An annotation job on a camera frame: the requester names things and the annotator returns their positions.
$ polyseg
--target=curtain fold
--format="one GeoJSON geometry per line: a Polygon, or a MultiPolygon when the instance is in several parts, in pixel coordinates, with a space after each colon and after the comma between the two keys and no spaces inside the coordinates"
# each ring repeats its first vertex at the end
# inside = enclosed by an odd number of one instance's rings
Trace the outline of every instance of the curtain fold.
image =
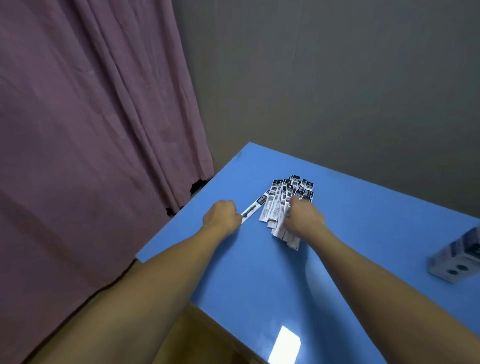
{"type": "Polygon", "coordinates": [[[0,362],[19,363],[214,172],[170,1],[5,1],[0,42],[0,362]]]}

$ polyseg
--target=wooden floor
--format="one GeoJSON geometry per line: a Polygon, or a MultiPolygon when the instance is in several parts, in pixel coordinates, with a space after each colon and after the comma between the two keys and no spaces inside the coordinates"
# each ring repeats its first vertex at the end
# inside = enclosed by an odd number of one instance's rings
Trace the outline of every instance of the wooden floor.
{"type": "MultiPolygon", "coordinates": [[[[137,269],[140,264],[135,262],[126,274],[137,269]]],[[[75,321],[82,316],[85,308],[106,292],[108,289],[99,292],[89,300],[79,312],[70,317],[57,332],[37,348],[24,364],[37,364],[46,358],[59,340],[72,328],[75,321]]],[[[189,304],[170,330],[153,363],[253,364],[257,361],[253,353],[229,335],[220,325],[212,321],[198,307],[189,304]]]]}

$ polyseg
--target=hand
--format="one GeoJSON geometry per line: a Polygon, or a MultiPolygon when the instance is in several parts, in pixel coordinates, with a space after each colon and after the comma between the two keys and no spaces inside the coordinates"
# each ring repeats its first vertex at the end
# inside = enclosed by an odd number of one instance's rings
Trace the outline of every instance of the hand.
{"type": "Polygon", "coordinates": [[[241,225],[241,215],[237,214],[237,208],[232,200],[220,200],[208,210],[204,216],[204,227],[214,228],[227,237],[241,225]]]}
{"type": "Polygon", "coordinates": [[[323,214],[310,202],[300,200],[296,196],[290,199],[290,209],[285,216],[284,224],[289,232],[307,242],[315,231],[326,229],[323,214]]]}

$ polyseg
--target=pile of packets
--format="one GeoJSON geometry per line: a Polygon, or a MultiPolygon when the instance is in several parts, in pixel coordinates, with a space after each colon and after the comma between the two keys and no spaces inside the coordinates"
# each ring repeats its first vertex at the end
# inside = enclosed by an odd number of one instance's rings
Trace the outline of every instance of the pile of packets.
{"type": "Polygon", "coordinates": [[[242,213],[242,224],[263,206],[259,220],[267,223],[273,236],[285,241],[290,248],[298,250],[300,238],[290,234],[283,226],[283,218],[288,214],[292,196],[312,202],[313,183],[306,179],[300,181],[300,177],[294,174],[284,180],[274,180],[272,187],[242,213]]]}

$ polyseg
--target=curtain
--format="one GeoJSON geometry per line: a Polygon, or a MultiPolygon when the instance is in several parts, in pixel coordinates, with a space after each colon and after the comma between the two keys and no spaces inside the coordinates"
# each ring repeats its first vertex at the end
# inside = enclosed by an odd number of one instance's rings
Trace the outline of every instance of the curtain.
{"type": "Polygon", "coordinates": [[[169,0],[0,3],[0,362],[118,277],[213,176],[169,0]]]}

